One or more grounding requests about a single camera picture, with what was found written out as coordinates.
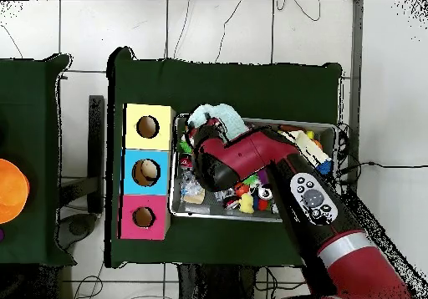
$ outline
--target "light blue cloth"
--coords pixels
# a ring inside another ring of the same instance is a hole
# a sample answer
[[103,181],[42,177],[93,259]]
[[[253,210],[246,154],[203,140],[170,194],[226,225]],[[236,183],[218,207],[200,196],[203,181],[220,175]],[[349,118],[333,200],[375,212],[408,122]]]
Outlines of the light blue cloth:
[[193,122],[197,128],[202,126],[206,122],[206,113],[222,122],[226,129],[226,137],[229,140],[249,130],[239,113],[232,106],[226,104],[201,105],[189,116],[188,123]]

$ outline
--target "table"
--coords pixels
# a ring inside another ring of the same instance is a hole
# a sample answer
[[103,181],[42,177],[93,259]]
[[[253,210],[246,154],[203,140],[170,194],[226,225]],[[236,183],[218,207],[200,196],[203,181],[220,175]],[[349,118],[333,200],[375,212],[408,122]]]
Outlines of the table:
[[28,178],[23,212],[2,224],[0,263],[74,264],[55,242],[59,204],[59,126],[56,82],[68,55],[43,61],[0,60],[0,158]]
[[112,177],[106,185],[105,264],[301,265],[282,223],[173,217],[164,241],[117,239],[122,105],[170,105],[179,114],[199,104],[224,103],[246,118],[336,124],[340,65],[204,64],[132,56],[130,49],[117,48],[107,68],[106,174]]

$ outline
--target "orange object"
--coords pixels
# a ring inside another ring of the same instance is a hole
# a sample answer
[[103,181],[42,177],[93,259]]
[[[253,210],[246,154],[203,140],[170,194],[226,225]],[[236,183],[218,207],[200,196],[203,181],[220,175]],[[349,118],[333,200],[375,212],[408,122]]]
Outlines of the orange object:
[[238,182],[235,185],[235,194],[241,197],[243,194],[246,194],[250,190],[250,186],[243,184],[242,182]]
[[21,170],[0,159],[0,224],[17,217],[27,202],[30,186]]
[[321,145],[321,143],[319,143],[316,139],[312,139],[312,141],[321,149],[323,150],[323,146]]

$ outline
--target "green toy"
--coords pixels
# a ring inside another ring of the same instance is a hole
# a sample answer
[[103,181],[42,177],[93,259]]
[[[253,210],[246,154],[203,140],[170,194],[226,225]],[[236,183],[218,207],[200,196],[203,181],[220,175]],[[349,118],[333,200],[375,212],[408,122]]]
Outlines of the green toy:
[[183,152],[191,154],[191,147],[190,145],[187,144],[185,140],[180,141],[180,147],[183,150]]
[[258,180],[257,174],[252,174],[251,176],[248,176],[242,183],[245,185],[251,186],[251,184],[257,180]]

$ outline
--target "stacked cubes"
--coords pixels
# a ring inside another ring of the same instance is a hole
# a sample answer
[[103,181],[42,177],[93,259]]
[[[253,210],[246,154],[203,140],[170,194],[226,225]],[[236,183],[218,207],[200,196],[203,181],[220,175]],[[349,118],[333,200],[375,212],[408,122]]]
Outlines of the stacked cubes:
[[170,226],[170,106],[125,104],[118,237],[163,240]]

